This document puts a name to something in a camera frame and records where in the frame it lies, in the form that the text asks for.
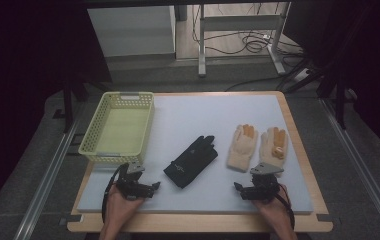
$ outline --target human hand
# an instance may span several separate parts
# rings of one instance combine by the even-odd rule
[[[278,194],[291,206],[285,185],[280,184]],[[281,240],[297,239],[296,233],[292,228],[288,210],[282,202],[274,198],[269,203],[260,200],[252,200],[252,203]]]
[[[105,224],[100,232],[99,240],[116,239],[121,227],[134,215],[143,202],[144,198],[138,198],[134,201],[126,200],[114,183],[109,190]]]

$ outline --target cable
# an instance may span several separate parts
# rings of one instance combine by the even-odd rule
[[[288,46],[292,46],[292,47],[299,47],[299,48],[302,48],[302,47],[299,46],[299,45],[291,44],[291,43],[285,43],[285,42],[282,42],[282,41],[278,41],[278,43],[281,43],[281,44],[284,44],[284,45],[288,45]]]
[[[261,11],[262,3],[259,3],[258,11],[256,11],[256,15],[259,15],[259,12]]]
[[[279,4],[280,4],[280,2],[277,2],[277,5],[275,6],[274,15],[277,14],[277,10],[278,10],[278,5]],[[270,41],[271,41],[272,32],[273,32],[273,30],[270,31],[270,38],[268,39],[268,45],[270,44]]]
[[[253,4],[249,10],[248,10],[248,13],[250,12],[250,10],[252,8],[254,8],[255,4]],[[260,12],[260,9],[261,9],[261,6],[262,4],[259,5],[258,9],[257,9],[257,13],[256,14],[259,14]],[[219,4],[218,4],[218,10],[221,12],[221,14],[223,14],[223,12],[221,11],[220,7],[219,7]],[[198,39],[197,37],[197,34],[196,34],[196,22],[197,22],[197,17],[199,16],[199,11],[200,11],[200,6],[196,12],[196,16],[195,16],[195,10],[194,10],[194,5],[192,7],[192,16],[193,16],[193,31],[192,31],[192,38],[193,38],[193,41],[197,42],[198,44],[200,44],[200,40]],[[232,36],[232,35],[236,35],[236,34],[241,34],[241,33],[248,33],[247,36],[243,37],[242,38],[242,42],[244,44],[243,48],[240,49],[240,50],[237,50],[235,52],[225,52],[225,51],[222,51],[220,49],[217,49],[217,48],[213,48],[213,47],[205,47],[206,49],[210,49],[210,50],[214,50],[214,51],[218,51],[220,53],[223,53],[223,54],[228,54],[228,55],[233,55],[233,54],[237,54],[237,53],[240,53],[244,50],[247,50],[251,53],[259,53],[261,52],[268,44],[266,42],[266,40],[264,38],[260,38],[260,37],[255,37],[253,36],[252,34],[259,34],[259,35],[265,35],[264,33],[258,33],[258,32],[255,32],[253,30],[247,32],[247,31],[239,31],[239,32],[234,32],[234,33],[230,33],[230,34],[222,34],[222,35],[217,35],[217,36],[213,36],[213,37],[209,37],[209,38],[204,38],[204,40],[210,40],[210,39],[214,39],[214,38],[219,38],[219,37],[226,37],[226,36]],[[251,40],[249,41],[249,38],[257,38],[257,40]]]
[[[289,67],[296,67],[297,65],[290,65],[288,62],[286,62],[287,58],[305,58],[304,56],[284,56],[282,59],[282,62],[286,64]]]
[[[252,3],[252,6],[249,8],[249,10],[247,10],[246,15],[249,15],[249,12],[250,12],[250,10],[252,10],[252,8],[255,9],[255,3]]]
[[[308,54],[303,53],[303,52],[302,53],[287,52],[280,48],[277,48],[277,52],[280,53],[282,56],[287,56],[287,57],[309,57]]]
[[[277,198],[286,208],[287,214],[290,217],[290,225],[292,226],[292,229],[295,229],[295,214],[292,210],[291,203],[290,203],[290,198],[287,195],[286,189],[280,184],[281,189],[283,189],[284,193],[286,194],[286,199],[285,200],[283,197],[281,197],[278,193],[275,194],[275,198]]]
[[[221,11],[221,9],[219,8],[219,4],[218,4],[218,10],[219,12],[221,13],[221,15],[224,15],[224,13]]]
[[[300,61],[296,66],[295,68],[293,68],[289,73],[283,75],[283,76],[279,76],[279,77],[272,77],[272,78],[261,78],[261,79],[255,79],[255,80],[250,80],[250,81],[246,81],[246,82],[241,82],[241,83],[237,83],[237,84],[234,84],[230,87],[228,87],[227,89],[224,90],[224,92],[228,92],[230,89],[232,88],[235,88],[235,87],[238,87],[238,86],[241,86],[241,85],[245,85],[245,84],[249,84],[249,83],[255,83],[255,82],[259,82],[259,81],[265,81],[265,80],[276,80],[276,79],[282,79],[284,78],[284,80],[291,76],[292,74],[294,74],[295,72],[299,71],[303,66],[305,66],[305,64],[302,64],[304,62],[304,60]],[[277,87],[276,87],[276,90],[280,89],[280,87],[282,87],[281,85],[284,85],[283,83],[284,81],[282,81]]]
[[[121,169],[121,166],[119,166],[115,172],[113,173],[112,177],[109,179],[108,185],[106,186],[105,192],[103,193],[103,201],[102,201],[102,220],[105,222],[105,215],[106,215],[106,204],[108,203],[109,198],[109,191],[114,184],[116,174],[118,174],[119,170]]]

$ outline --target table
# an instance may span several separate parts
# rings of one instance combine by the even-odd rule
[[[284,95],[280,92],[205,92],[205,93],[158,93],[156,96],[232,96],[232,95],[275,95],[280,104],[296,155],[305,177],[306,185],[313,203],[314,211],[308,215],[296,215],[295,231],[297,232],[328,232],[333,223],[322,221],[327,218],[328,210],[309,159],[306,155],[296,125]],[[71,215],[81,215],[78,222],[69,222],[68,229],[72,232],[100,232],[103,222],[101,213],[80,213],[77,206],[87,184],[93,163],[89,162],[85,176]],[[172,213],[137,213],[124,225],[123,232],[269,232],[265,221],[257,214],[172,214]]]

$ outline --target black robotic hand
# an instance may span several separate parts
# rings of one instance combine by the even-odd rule
[[[214,136],[200,136],[177,159],[164,169],[165,174],[180,188],[189,185],[217,156]]]
[[[140,184],[138,179],[143,174],[144,167],[138,162],[124,163],[120,165],[116,171],[113,173],[106,186],[105,192],[103,193],[102,202],[102,220],[105,222],[106,205],[109,198],[109,191],[112,185],[121,192],[122,196],[130,201],[136,200],[137,198],[151,198],[155,193],[155,190],[159,188],[160,182],[153,183],[151,186]]]
[[[290,217],[290,224],[292,228],[295,227],[295,215],[288,200],[284,200],[280,196],[280,188],[284,190],[287,196],[286,189],[278,183],[275,173],[284,171],[282,168],[276,167],[268,163],[260,163],[255,168],[252,168],[250,173],[252,174],[253,187],[243,187],[241,184],[234,182],[234,187],[240,192],[240,196],[243,200],[260,200],[264,204],[270,203],[274,198],[278,199],[287,210]]]

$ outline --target basket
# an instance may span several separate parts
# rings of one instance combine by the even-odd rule
[[[143,163],[153,120],[151,92],[106,92],[78,152],[90,161]]]

